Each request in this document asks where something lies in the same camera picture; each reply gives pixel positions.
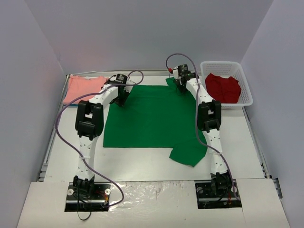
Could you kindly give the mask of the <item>green t shirt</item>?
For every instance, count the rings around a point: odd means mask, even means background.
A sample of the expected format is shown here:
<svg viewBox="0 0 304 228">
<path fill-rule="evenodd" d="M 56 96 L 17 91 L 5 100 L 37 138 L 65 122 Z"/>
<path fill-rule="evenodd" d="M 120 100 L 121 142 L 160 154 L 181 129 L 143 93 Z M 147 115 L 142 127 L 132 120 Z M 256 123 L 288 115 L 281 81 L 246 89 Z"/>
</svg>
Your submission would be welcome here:
<svg viewBox="0 0 304 228">
<path fill-rule="evenodd" d="M 109 106 L 105 148 L 170 148 L 169 158 L 195 167 L 207 153 L 205 137 L 195 134 L 196 101 L 175 84 L 137 85 L 124 106 Z"/>
</svg>

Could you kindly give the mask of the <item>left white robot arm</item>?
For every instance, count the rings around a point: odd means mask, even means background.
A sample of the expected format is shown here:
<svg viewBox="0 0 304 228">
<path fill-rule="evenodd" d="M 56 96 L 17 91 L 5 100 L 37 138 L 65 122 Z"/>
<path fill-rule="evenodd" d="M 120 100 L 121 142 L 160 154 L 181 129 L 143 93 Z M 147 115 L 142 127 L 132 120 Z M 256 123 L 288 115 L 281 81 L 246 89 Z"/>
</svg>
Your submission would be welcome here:
<svg viewBox="0 0 304 228">
<path fill-rule="evenodd" d="M 73 186 L 85 199 L 95 195 L 95 173 L 92 171 L 95 159 L 95 148 L 104 129 L 104 108 L 115 103 L 123 106 L 135 83 L 129 76 L 114 75 L 114 80 L 107 80 L 99 94 L 88 101 L 78 103 L 75 129 L 79 136 L 79 163 L 73 179 Z"/>
</svg>

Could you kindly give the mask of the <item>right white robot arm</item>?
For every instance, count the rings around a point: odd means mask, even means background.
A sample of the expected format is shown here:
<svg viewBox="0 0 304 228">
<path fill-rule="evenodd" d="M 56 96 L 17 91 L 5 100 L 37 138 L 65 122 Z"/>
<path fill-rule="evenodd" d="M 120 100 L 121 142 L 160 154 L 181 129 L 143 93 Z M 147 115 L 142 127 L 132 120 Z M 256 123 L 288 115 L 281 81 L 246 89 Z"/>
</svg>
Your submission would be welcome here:
<svg viewBox="0 0 304 228">
<path fill-rule="evenodd" d="M 180 65 L 172 70 L 174 82 L 180 92 L 190 92 L 196 101 L 195 127 L 206 140 L 207 152 L 211 154 L 211 192 L 222 196 L 231 188 L 231 178 L 222 155 L 220 141 L 221 103 L 214 100 L 204 88 L 197 74 Z"/>
</svg>

